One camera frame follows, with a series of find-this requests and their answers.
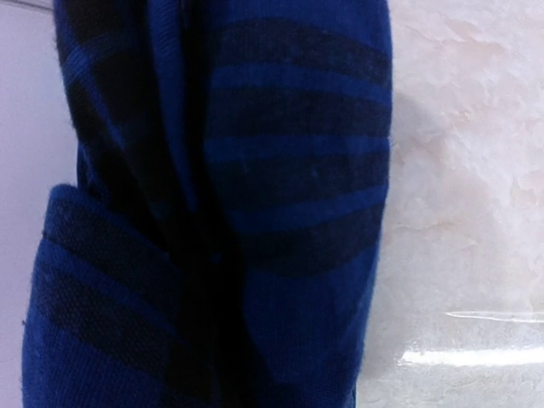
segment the white wall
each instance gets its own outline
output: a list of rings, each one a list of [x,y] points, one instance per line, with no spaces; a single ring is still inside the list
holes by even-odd
[[[49,189],[75,179],[76,142],[50,14],[0,3],[0,407],[20,408],[20,349]]]

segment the blue cloth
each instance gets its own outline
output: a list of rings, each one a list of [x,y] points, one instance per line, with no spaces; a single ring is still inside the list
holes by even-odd
[[[55,0],[79,148],[27,408],[353,408],[388,191],[385,0]]]

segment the white marble surface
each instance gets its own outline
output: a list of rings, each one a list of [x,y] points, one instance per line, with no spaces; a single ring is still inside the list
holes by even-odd
[[[391,0],[391,193],[359,406],[544,406],[544,3]]]

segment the knit fabric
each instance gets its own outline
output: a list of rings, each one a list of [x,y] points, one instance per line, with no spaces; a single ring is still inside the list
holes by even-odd
[[[388,191],[386,0],[55,0],[79,149],[26,408],[353,408]]]

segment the black stripe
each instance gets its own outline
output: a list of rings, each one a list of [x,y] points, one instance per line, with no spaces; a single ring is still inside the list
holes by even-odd
[[[370,100],[284,88],[210,93],[207,137],[337,135],[387,138],[391,109]]]
[[[209,165],[226,210],[254,211],[317,201],[386,184],[389,153],[279,157]]]
[[[382,215],[380,204],[299,231],[242,235],[247,266],[288,277],[329,272],[377,244]]]
[[[161,123],[153,72],[141,55],[119,50],[90,68],[114,123],[128,122],[140,112],[154,112],[153,124]]]
[[[121,16],[117,13],[116,2],[85,0],[84,2],[63,1],[68,24],[79,44],[84,44],[108,31],[123,28]]]
[[[391,88],[391,59],[378,49],[322,28],[264,19],[234,23],[210,35],[213,67],[291,64],[365,79]]]
[[[141,315],[45,263],[37,263],[34,291],[37,309],[51,323],[126,366],[164,378],[176,342]],[[186,349],[178,359],[183,361],[178,364],[178,379],[183,381],[167,386],[209,402],[213,391],[209,367]]]
[[[166,256],[159,259],[156,250],[137,242],[99,215],[62,200],[50,203],[45,234],[52,242],[138,293],[170,321],[175,320],[183,277]]]

